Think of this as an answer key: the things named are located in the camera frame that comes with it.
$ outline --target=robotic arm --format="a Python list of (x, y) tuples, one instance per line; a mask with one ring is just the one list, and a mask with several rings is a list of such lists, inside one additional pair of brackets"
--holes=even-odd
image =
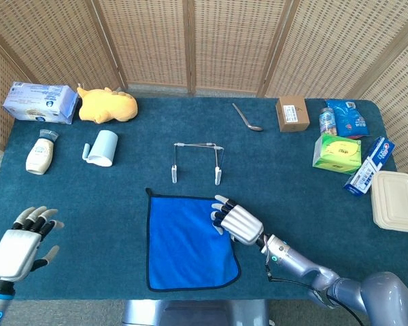
[(408, 325), (408, 288), (393, 273), (380, 272), (361, 283), (341, 278), (331, 269), (308, 260), (275, 235), (265, 234), (263, 224), (233, 200), (219, 195), (215, 199), (221, 203), (212, 205), (217, 210), (211, 214), (214, 227), (220, 234), (228, 231), (232, 240), (245, 245), (257, 244), (267, 256), (265, 267), (269, 281), (273, 280), (270, 260), (299, 278), (315, 272), (311, 286), (305, 286), (309, 288), (310, 298), (319, 305), (347, 306), (363, 312), (372, 326)]
[(29, 272), (47, 266), (58, 253), (59, 246), (53, 246), (46, 256), (35, 260), (42, 240), (53, 228), (64, 226), (59, 221), (48, 221), (56, 213), (56, 209), (45, 206), (26, 209), (3, 235), (0, 241), (0, 323), (14, 299), (14, 283), (25, 279)]

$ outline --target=plastic bottle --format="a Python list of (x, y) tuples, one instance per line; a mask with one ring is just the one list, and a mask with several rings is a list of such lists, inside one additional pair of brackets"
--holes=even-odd
[(337, 136), (337, 128), (335, 125), (334, 110), (330, 107), (325, 107), (320, 110), (319, 115), (320, 134), (333, 134)]
[(54, 142), (58, 137), (58, 133), (42, 129), (39, 132), (39, 139), (36, 141), (26, 160), (26, 171), (35, 175), (43, 175), (53, 157)]

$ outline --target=cup handle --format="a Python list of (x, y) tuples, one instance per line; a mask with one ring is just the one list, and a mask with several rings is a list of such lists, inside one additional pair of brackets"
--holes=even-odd
[(90, 150), (90, 145), (88, 143), (84, 144), (82, 159), (85, 161), (88, 161), (89, 150)]

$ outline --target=food container lid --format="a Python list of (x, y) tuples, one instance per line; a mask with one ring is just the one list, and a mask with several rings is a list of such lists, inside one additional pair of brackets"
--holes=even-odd
[(377, 172), (372, 181), (372, 207), (379, 227), (408, 232), (408, 174)]

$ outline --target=small brown box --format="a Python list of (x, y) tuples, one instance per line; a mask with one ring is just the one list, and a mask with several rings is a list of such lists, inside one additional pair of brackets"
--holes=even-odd
[(305, 99), (302, 96), (282, 96), (276, 107), (281, 132), (303, 131), (310, 125)]

